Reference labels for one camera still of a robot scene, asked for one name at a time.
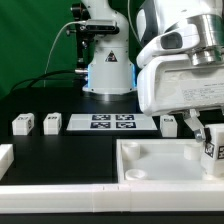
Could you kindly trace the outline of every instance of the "logo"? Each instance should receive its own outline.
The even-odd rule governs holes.
[[[111,51],[110,54],[108,55],[106,62],[117,62],[117,58],[113,51]]]

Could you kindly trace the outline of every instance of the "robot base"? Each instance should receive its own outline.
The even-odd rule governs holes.
[[[128,93],[123,93],[123,94],[99,94],[99,93],[88,92],[88,91],[83,91],[83,94],[85,97],[89,97],[94,100],[100,100],[100,101],[106,101],[106,102],[122,101],[122,100],[127,100],[130,98],[137,97],[137,89],[135,88],[132,91]]]

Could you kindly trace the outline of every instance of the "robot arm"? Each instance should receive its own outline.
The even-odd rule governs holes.
[[[204,127],[198,116],[224,105],[222,11],[222,0],[147,0],[137,16],[140,108],[148,116],[182,113],[214,176],[224,173],[224,124]]]

